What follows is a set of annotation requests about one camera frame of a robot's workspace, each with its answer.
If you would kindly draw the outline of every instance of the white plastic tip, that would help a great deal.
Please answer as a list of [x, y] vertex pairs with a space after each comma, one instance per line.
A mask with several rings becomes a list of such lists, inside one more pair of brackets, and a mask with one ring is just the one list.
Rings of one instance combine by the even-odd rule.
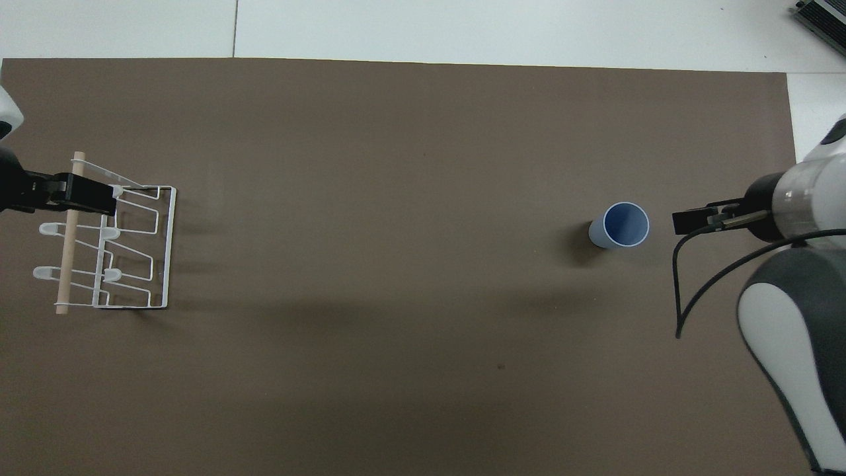
[[124, 274], [117, 268], [106, 268], [103, 269], [103, 280], [107, 283], [113, 283], [117, 280], [120, 280]]
[[58, 226], [63, 223], [42, 223], [38, 227], [38, 232], [42, 235], [55, 236], [58, 235]]
[[107, 226], [107, 227], [103, 228], [103, 231], [102, 231], [103, 240], [117, 240], [119, 236], [120, 236], [120, 230], [119, 229], [117, 229], [113, 226]]
[[32, 269], [32, 276], [37, 280], [52, 280], [52, 266], [37, 266]]

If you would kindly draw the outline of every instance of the black cable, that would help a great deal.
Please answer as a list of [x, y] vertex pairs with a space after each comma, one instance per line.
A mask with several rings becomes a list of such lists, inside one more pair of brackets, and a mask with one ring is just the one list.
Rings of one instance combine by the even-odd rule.
[[688, 305], [684, 308], [684, 311], [681, 312], [681, 299], [678, 292], [678, 249], [681, 248], [686, 241], [690, 238], [693, 238], [696, 235], [701, 235], [702, 233], [706, 233], [706, 231], [702, 231], [708, 228], [711, 228], [714, 225], [709, 225], [708, 227], [700, 228], [690, 235], [685, 236], [678, 242], [676, 245], [676, 249], [673, 251], [673, 283], [676, 286], [676, 339], [680, 339], [682, 336], [682, 327], [684, 326], [684, 322], [687, 320], [687, 317], [690, 315], [690, 311], [693, 309], [693, 306], [700, 300], [700, 298], [711, 289], [711, 286], [716, 284], [717, 281], [724, 278], [727, 274], [731, 273], [737, 268], [740, 268], [744, 264], [752, 261], [753, 259], [776, 250], [782, 246], [792, 245], [794, 243], [798, 243], [800, 241], [812, 240], [814, 238], [822, 238], [824, 236], [841, 236], [846, 235], [846, 228], [835, 228], [831, 230], [819, 230], [813, 231], [810, 233], [804, 233], [803, 235], [793, 236], [791, 238], [786, 238], [784, 240], [776, 241], [771, 243], [767, 246], [764, 246], [757, 251], [749, 253], [748, 255], [740, 258], [739, 260], [735, 261], [734, 263], [729, 264], [727, 267], [723, 268], [719, 273], [714, 274], [701, 288], [690, 298]]
[[720, 224], [709, 224], [707, 226], [703, 226], [698, 230], [693, 230], [687, 235], [685, 235], [681, 240], [678, 241], [678, 244], [673, 249], [673, 288], [676, 291], [676, 329], [679, 329], [678, 317], [682, 315], [682, 296], [681, 291], [678, 288], [678, 252], [682, 249], [684, 243], [687, 243], [691, 239], [696, 236], [704, 235], [705, 233], [711, 233], [712, 231], [717, 231], [721, 227]]

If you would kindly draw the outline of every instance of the wooden dowel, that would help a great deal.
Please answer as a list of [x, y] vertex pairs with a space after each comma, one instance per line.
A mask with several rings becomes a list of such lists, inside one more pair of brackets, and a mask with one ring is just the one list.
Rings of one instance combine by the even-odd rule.
[[[74, 152], [74, 159], [85, 161], [85, 152]], [[85, 164], [74, 162], [71, 173], [82, 175], [85, 171]], [[64, 228], [64, 245], [62, 246], [62, 267], [58, 275], [58, 297], [56, 302], [69, 302], [70, 280], [74, 273], [74, 250], [76, 249], [76, 225], [80, 221], [80, 212], [68, 210], [68, 217]], [[59, 304], [56, 306], [56, 314], [67, 314], [68, 305]]]

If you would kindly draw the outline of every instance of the brown surface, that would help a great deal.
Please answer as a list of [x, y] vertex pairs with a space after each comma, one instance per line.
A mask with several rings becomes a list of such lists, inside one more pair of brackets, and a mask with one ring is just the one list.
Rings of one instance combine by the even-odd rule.
[[[7, 60], [74, 150], [179, 188], [172, 306], [53, 314], [56, 216], [0, 215], [3, 474], [798, 474], [717, 285], [673, 338], [669, 215], [786, 169], [784, 75]], [[647, 241], [586, 223], [631, 200]], [[757, 247], [697, 239], [684, 293]]]

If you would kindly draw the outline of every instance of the cup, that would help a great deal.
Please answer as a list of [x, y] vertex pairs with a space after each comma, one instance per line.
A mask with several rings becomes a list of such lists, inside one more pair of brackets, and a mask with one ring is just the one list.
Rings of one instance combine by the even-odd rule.
[[639, 205], [617, 202], [591, 223], [588, 235], [602, 248], [631, 248], [649, 235], [649, 217]]

